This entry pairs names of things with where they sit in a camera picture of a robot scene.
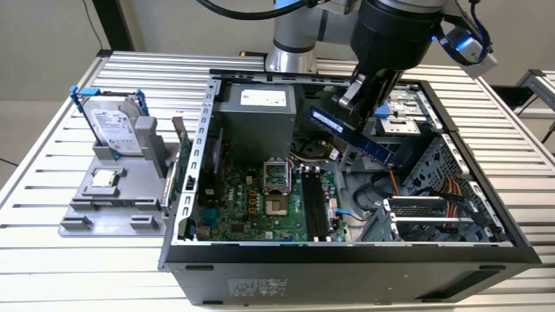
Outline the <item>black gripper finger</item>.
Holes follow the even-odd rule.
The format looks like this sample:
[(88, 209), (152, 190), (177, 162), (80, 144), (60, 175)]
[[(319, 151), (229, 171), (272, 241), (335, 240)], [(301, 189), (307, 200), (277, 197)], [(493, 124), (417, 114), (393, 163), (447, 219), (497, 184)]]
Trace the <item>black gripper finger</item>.
[(360, 101), (360, 97), (364, 94), (364, 88), (367, 87), (365, 83), (367, 77), (364, 74), (357, 73), (351, 81), (344, 92), (340, 90), (332, 97), (333, 103), (345, 109), (348, 112), (353, 112), (356, 105)]
[(403, 76), (403, 70), (379, 70), (375, 73), (357, 71), (357, 74), (364, 76), (361, 88), (357, 93), (357, 130), (361, 130), (368, 116), (389, 96)]

